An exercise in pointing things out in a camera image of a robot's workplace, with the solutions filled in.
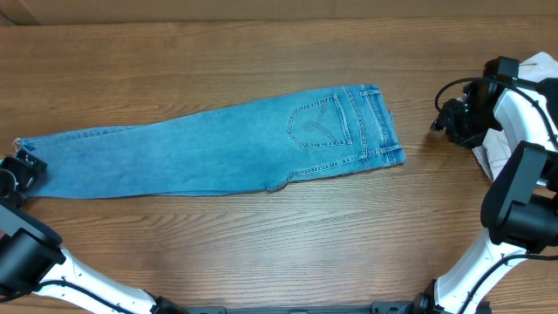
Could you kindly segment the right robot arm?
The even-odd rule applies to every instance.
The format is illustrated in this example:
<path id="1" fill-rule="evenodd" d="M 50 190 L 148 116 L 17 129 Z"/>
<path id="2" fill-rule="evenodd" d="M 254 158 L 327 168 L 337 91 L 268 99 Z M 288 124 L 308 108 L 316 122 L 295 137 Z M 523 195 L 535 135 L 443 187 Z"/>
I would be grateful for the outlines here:
<path id="1" fill-rule="evenodd" d="M 557 61 L 539 52 L 499 56 L 479 78 L 463 78 L 458 99 L 434 103 L 432 129 L 463 147 L 482 147 L 498 168 L 480 209 L 482 230 L 444 275 L 404 313 L 488 313 L 485 295 L 515 266 L 547 260 L 557 244 Z"/>

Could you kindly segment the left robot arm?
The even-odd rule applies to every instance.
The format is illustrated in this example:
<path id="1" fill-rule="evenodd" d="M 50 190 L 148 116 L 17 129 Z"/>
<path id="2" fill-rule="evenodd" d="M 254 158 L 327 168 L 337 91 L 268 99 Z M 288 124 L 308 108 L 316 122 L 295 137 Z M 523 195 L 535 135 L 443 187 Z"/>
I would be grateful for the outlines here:
<path id="1" fill-rule="evenodd" d="M 21 149 L 1 161 L 1 301 L 36 294 L 91 313 L 184 313 L 164 297 L 113 281 L 75 258 L 53 229 L 22 210 L 47 164 Z"/>

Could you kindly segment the light blue denim jeans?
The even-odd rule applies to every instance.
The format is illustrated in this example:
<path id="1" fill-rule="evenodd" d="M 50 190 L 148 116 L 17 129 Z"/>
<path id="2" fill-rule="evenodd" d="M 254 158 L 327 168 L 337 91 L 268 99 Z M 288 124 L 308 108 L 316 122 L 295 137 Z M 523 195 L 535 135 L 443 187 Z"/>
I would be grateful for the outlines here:
<path id="1" fill-rule="evenodd" d="M 375 85 L 312 89 L 148 125 L 17 143 L 47 166 L 33 194 L 70 199 L 274 191 L 405 161 Z"/>

